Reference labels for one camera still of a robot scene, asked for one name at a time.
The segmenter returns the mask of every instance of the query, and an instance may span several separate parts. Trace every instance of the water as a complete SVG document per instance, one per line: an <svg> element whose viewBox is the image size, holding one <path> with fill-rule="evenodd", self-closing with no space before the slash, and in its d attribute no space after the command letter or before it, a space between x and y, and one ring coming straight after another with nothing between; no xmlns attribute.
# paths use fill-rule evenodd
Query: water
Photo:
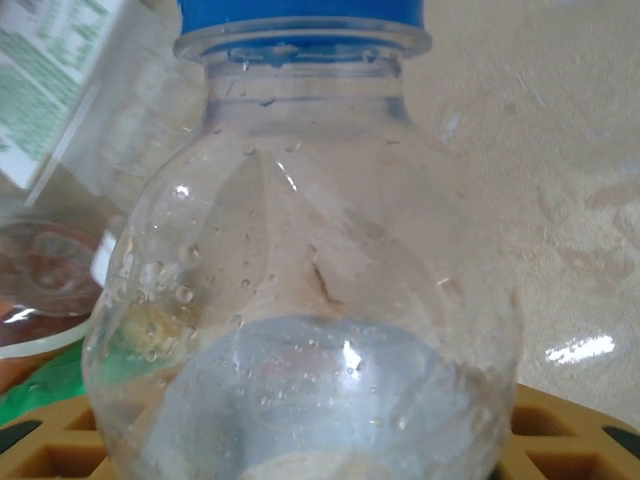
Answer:
<svg viewBox="0 0 640 480"><path fill-rule="evenodd" d="M125 478L429 478L476 439L477 384L394 327L248 323L199 352L168 387Z"/></svg>

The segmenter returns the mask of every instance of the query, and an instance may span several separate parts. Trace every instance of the bottle label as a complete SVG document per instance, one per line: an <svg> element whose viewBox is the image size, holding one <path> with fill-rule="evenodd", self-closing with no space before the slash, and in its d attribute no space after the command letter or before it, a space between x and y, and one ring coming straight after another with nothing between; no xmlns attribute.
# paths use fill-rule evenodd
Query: bottle label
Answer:
<svg viewBox="0 0 640 480"><path fill-rule="evenodd" d="M124 0L0 2L0 172L28 188Z"/></svg>

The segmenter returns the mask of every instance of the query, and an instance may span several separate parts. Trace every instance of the marble surface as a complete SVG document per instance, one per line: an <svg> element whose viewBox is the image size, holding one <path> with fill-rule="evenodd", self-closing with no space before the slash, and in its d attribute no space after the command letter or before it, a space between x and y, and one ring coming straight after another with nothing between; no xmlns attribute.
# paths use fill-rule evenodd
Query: marble surface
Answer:
<svg viewBox="0 0 640 480"><path fill-rule="evenodd" d="M432 0L427 24L408 105L501 226L520 381L640 427L640 2Z"/></svg>

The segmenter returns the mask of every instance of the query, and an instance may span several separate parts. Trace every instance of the yellow grid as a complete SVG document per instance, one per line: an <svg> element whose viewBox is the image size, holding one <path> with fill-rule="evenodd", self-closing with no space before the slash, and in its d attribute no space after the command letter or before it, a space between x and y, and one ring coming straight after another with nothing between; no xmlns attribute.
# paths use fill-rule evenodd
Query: yellow grid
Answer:
<svg viewBox="0 0 640 480"><path fill-rule="evenodd" d="M85 397L12 423L42 424L0 455L0 479L116 480ZM639 480L640 460L602 428L638 433L607 415L519 386L513 434L492 480Z"/></svg>

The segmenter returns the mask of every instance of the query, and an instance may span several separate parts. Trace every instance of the plastic bottle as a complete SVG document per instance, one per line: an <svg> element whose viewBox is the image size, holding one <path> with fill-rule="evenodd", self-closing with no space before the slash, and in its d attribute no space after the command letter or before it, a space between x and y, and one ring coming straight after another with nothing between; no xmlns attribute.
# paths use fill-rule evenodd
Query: plastic bottle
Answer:
<svg viewBox="0 0 640 480"><path fill-rule="evenodd" d="M202 127L147 183L85 341L120 478L484 480L518 299L405 110L422 3L181 7Z"/></svg>

